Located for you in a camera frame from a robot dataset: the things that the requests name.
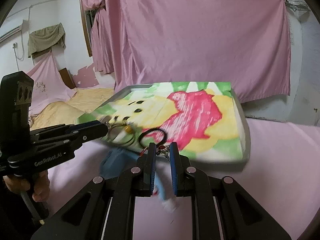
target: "olive green cloth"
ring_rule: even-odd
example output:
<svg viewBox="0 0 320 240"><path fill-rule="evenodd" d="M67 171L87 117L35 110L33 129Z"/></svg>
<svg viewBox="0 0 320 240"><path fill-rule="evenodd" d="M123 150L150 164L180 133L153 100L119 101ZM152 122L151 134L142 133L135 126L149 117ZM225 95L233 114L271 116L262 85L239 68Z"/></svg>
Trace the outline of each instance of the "olive green cloth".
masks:
<svg viewBox="0 0 320 240"><path fill-rule="evenodd" d="M65 34L61 23L58 25L49 26L41 30L30 33L28 40L28 57L38 57L41 51L52 47L55 44L60 44L65 47L63 35Z"/></svg>

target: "finger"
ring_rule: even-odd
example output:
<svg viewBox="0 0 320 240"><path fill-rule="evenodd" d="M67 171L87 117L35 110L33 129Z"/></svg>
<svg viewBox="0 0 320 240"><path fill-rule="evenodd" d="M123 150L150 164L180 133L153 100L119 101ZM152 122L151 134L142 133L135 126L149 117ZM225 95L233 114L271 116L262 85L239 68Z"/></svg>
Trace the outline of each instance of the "finger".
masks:
<svg viewBox="0 0 320 240"><path fill-rule="evenodd" d="M45 175L48 176L48 171L47 171L47 170L46 170L46 171L41 171L41 172L39 173L39 177L43 177L43 176L45 176Z"/></svg>
<svg viewBox="0 0 320 240"><path fill-rule="evenodd" d="M33 193L32 198L34 201L36 202L42 202L42 201L46 201L49 198L49 194L50 194L50 189L47 188L45 191L43 191L41 194L37 195L35 193Z"/></svg>
<svg viewBox="0 0 320 240"><path fill-rule="evenodd" d="M49 188L49 179L47 175L39 177L34 185L34 192L36 195L40 195L43 191Z"/></svg>
<svg viewBox="0 0 320 240"><path fill-rule="evenodd" d="M30 183L26 179L20 179L14 175L3 177L8 189L14 193L30 189Z"/></svg>

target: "silver screw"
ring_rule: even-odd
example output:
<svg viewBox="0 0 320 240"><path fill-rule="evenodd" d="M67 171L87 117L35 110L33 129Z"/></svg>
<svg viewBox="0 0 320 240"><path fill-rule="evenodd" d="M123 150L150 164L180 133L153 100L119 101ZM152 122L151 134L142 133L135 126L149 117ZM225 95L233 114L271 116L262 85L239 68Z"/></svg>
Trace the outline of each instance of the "silver screw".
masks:
<svg viewBox="0 0 320 240"><path fill-rule="evenodd" d="M192 167L192 166L190 166L190 167L187 168L187 172L189 172L189 173L195 173L196 170L197 170L197 169L196 169L195 167Z"/></svg>
<svg viewBox="0 0 320 240"><path fill-rule="evenodd" d="M100 176L97 176L97 177L94 177L92 181L93 181L93 183L98 184L103 181L103 178Z"/></svg>
<svg viewBox="0 0 320 240"><path fill-rule="evenodd" d="M141 171L141 169L139 167L133 167L131 168L131 172L132 173L139 173Z"/></svg>
<svg viewBox="0 0 320 240"><path fill-rule="evenodd" d="M227 184L231 184L233 182L233 178L231 177L224 177L223 181Z"/></svg>

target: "pink cloth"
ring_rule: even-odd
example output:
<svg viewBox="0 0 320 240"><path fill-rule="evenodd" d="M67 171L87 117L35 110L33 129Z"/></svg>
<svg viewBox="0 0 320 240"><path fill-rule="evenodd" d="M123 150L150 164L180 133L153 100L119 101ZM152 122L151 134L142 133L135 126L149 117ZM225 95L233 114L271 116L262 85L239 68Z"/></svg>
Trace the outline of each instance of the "pink cloth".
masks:
<svg viewBox="0 0 320 240"><path fill-rule="evenodd" d="M97 70L115 72L116 92L141 83L230 81L241 102L290 94L283 0L83 3L106 6L95 20L92 46Z"/></svg>
<svg viewBox="0 0 320 240"><path fill-rule="evenodd" d="M35 82L29 115L41 113L50 103L56 101L66 102L76 93L62 81L51 52L44 55L27 75Z"/></svg>
<svg viewBox="0 0 320 240"><path fill-rule="evenodd" d="M111 73L114 70L111 60L110 40L106 29L109 20L105 9L105 0L81 0L81 2L84 10L99 8L91 29L93 63L96 72Z"/></svg>
<svg viewBox="0 0 320 240"><path fill-rule="evenodd" d="M217 172L197 167L213 177L230 175L296 240L320 207L320 127L247 119L251 154L242 172ZM49 205L55 213L92 178L108 147L98 141L84 143L76 157L49 169ZM170 165L157 162L166 192L172 195ZM137 198L134 240L191 240L191 202L179 198L168 213L158 198Z"/></svg>

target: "black handle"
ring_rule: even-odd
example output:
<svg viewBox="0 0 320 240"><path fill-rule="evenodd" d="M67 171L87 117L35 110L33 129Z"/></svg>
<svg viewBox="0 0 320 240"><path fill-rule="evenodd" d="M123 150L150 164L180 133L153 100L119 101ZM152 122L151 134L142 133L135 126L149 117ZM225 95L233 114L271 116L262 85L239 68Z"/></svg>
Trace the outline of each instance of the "black handle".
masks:
<svg viewBox="0 0 320 240"><path fill-rule="evenodd" d="M199 169L192 172L186 170L185 174L195 182L195 194L191 198L195 240L220 239L217 212L208 176Z"/></svg>
<svg viewBox="0 0 320 240"><path fill-rule="evenodd" d="M46 219L49 216L49 211L45 208L41 202L35 202L32 198L34 192L34 182L38 179L39 174L35 173L33 176L27 177L26 179L30 183L30 189L28 191L22 191L20 193L24 203L28 207L35 221Z"/></svg>

